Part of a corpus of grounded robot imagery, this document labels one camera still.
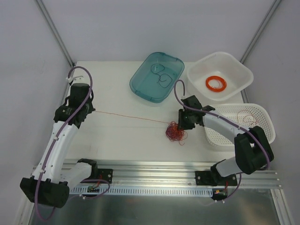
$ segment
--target white wall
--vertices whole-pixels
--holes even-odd
[[[74,61],[241,59],[273,0],[44,0]]]
[[[273,167],[280,172],[296,224],[300,224],[300,1],[284,0],[246,61],[254,74],[250,102],[272,118]]]
[[[0,224],[13,224],[69,66],[33,0],[0,1]]]

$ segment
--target purple cable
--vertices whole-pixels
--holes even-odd
[[[189,109],[189,110],[193,110],[193,111],[197,111],[197,112],[201,112],[201,113],[207,113],[207,114],[209,114],[209,115],[216,116],[216,117],[218,117],[218,118],[224,120],[225,122],[229,123],[230,125],[232,125],[232,126],[238,128],[238,129],[240,129],[240,130],[246,132],[246,133],[247,133],[247,134],[255,141],[255,143],[259,146],[259,148],[262,150],[264,156],[266,157],[267,166],[266,166],[266,168],[263,169],[263,170],[267,170],[267,169],[269,168],[269,166],[270,166],[270,160],[269,160],[269,156],[268,156],[266,150],[263,148],[262,144],[260,144],[260,142],[257,140],[257,138],[254,137],[254,135],[253,135],[250,131],[246,130],[246,129],[243,128],[243,127],[240,127],[238,124],[236,124],[236,123],[234,123],[234,122],[231,122],[231,121],[228,120],[227,118],[225,118],[225,117],[223,117],[223,116],[220,116],[220,115],[218,115],[218,114],[215,114],[215,113],[213,113],[213,112],[209,112],[209,111],[205,111],[205,110],[201,110],[201,109],[194,109],[194,108],[191,108],[191,107],[188,107],[188,106],[184,105],[184,104],[179,100],[179,98],[178,98],[178,96],[177,96],[177,93],[176,93],[176,84],[177,84],[178,82],[182,82],[182,84],[183,84],[183,95],[185,95],[185,85],[184,85],[184,82],[183,82],[182,80],[177,80],[177,81],[175,82],[175,84],[174,84],[174,94],[175,94],[175,98],[177,99],[177,101],[179,102],[179,104],[181,104],[183,107],[185,107],[186,109]]]
[[[88,200],[92,200],[92,199],[96,199],[96,198],[99,198],[99,197],[101,197],[102,195],[104,195],[106,192],[108,192],[109,191],[109,189],[110,189],[110,184],[106,181],[106,180],[102,180],[102,179],[98,179],[98,180],[83,180],[81,183],[84,183],[84,182],[104,182],[105,184],[107,184],[108,185],[108,188],[104,191],[104,192],[102,192],[102,193],[100,193],[100,194],[98,194],[97,196],[95,196],[95,197],[85,197],[85,199],[88,199]],[[81,195],[74,195],[74,196],[72,196],[72,197],[70,197],[67,201],[69,202],[69,201],[71,201],[73,198],[76,198],[76,197],[81,197]],[[51,208],[51,206],[41,206],[40,205],[40,207],[42,207],[42,208],[46,208],[46,209],[48,209],[48,208]],[[51,214],[50,214],[50,216],[46,219],[46,220],[49,220],[52,216],[53,216],[53,214],[54,214],[54,207],[53,207],[53,209],[52,209],[52,212],[51,212]]]
[[[239,175],[240,175],[240,180],[239,180],[239,183],[238,183],[238,185],[236,186],[236,188],[235,188],[235,190],[234,191],[232,191],[232,193],[230,194],[230,195],[228,195],[227,196],[227,198],[226,199],[228,199],[228,198],[230,198],[238,189],[239,189],[239,187],[240,187],[240,183],[242,182],[242,174],[241,173],[239,173]]]
[[[57,134],[55,135],[55,137],[57,139],[53,139],[51,145],[50,145],[50,148],[47,152],[47,155],[45,157],[45,160],[43,162],[43,165],[42,165],[42,170],[45,170],[46,168],[46,164],[47,164],[47,161],[49,159],[49,156],[52,152],[52,149],[55,145],[55,142],[58,140],[58,137],[60,136],[60,133],[62,132],[63,128],[70,122],[70,120],[79,112],[79,110],[84,106],[84,104],[86,103],[86,101],[88,100],[88,98],[90,97],[90,93],[92,91],[92,87],[93,87],[93,80],[92,80],[92,76],[90,75],[89,71],[84,68],[84,67],[81,67],[81,66],[76,66],[76,67],[73,67],[70,69],[69,71],[69,74],[67,75],[68,78],[70,78],[71,76],[71,73],[73,72],[73,70],[77,69],[77,68],[80,68],[80,69],[83,69],[89,76],[90,78],[90,88],[89,88],[89,91],[88,91],[88,94],[86,95],[85,99],[83,100],[83,102],[79,105],[79,107],[75,110],[75,112],[64,122],[64,124],[60,127],[60,129],[58,130]],[[35,194],[34,194],[34,207],[35,207],[35,211],[36,211],[36,214],[37,216],[44,222],[46,222],[47,220],[49,220],[53,214],[54,214],[54,211],[55,211],[55,208],[53,208],[50,216],[45,219],[42,217],[42,215],[40,214],[39,210],[38,210],[38,190],[39,190],[39,186],[41,184],[41,180],[42,180],[42,177],[43,177],[43,172],[40,173],[39,177],[38,177],[38,180],[37,180],[37,186],[36,186],[36,191],[35,191]]]

